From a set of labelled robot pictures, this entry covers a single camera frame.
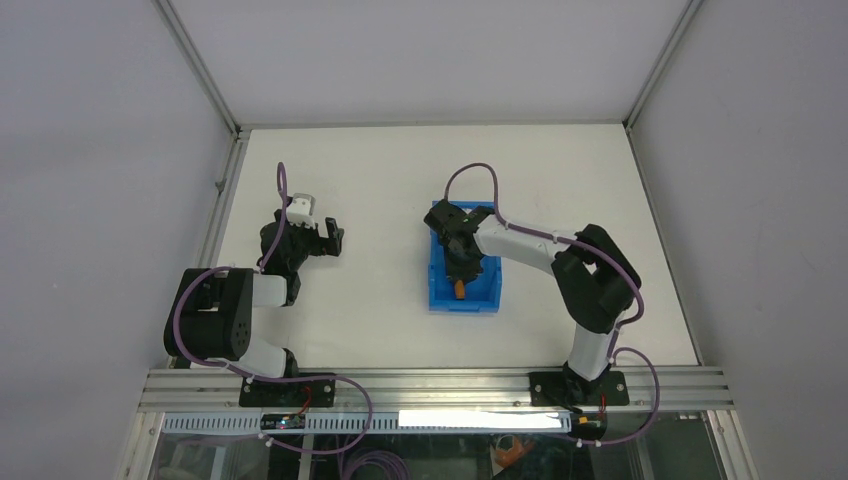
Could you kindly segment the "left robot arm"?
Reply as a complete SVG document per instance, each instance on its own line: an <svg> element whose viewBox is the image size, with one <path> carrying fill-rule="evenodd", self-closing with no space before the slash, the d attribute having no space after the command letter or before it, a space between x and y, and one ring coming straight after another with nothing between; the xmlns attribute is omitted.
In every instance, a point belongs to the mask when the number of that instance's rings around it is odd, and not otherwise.
<svg viewBox="0 0 848 480"><path fill-rule="evenodd" d="M260 229L254 268L185 270L163 333L168 354L263 381L262 392L275 405L294 403L301 392L294 353L254 330L253 311L293 306L306 260L341 254L344 230L332 217L325 227L322 235L313 218L290 219L277 210Z"/></svg>

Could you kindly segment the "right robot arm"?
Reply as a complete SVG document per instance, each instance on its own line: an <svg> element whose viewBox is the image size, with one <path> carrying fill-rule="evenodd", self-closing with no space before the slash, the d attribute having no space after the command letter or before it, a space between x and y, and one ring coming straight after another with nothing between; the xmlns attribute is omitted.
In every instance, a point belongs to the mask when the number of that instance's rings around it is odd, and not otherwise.
<svg viewBox="0 0 848 480"><path fill-rule="evenodd" d="M424 217L442 277L429 275L431 303L485 311L501 287L494 262L507 259L551 275L576 327L554 395L588 405L604 389L622 315L641 303L641 279L607 231L588 224L570 238L503 219L493 205L467 211L442 199Z"/></svg>

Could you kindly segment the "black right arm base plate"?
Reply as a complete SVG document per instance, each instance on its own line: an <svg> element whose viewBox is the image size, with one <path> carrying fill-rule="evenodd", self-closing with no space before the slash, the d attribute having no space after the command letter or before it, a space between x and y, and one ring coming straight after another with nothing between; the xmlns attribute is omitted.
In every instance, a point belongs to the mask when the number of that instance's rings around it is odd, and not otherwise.
<svg viewBox="0 0 848 480"><path fill-rule="evenodd" d="M625 376L610 371L591 382L569 379L562 370L533 371L528 374L531 405L534 407L627 406L630 396Z"/></svg>

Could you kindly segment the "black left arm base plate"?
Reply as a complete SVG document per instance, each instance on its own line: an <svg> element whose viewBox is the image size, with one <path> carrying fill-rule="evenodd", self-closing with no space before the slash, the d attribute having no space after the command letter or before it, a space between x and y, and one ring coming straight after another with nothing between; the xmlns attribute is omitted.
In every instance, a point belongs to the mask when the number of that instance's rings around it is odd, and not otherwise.
<svg viewBox="0 0 848 480"><path fill-rule="evenodd" d="M238 405L243 408L329 408L335 402L336 381L306 374L298 382L242 382Z"/></svg>

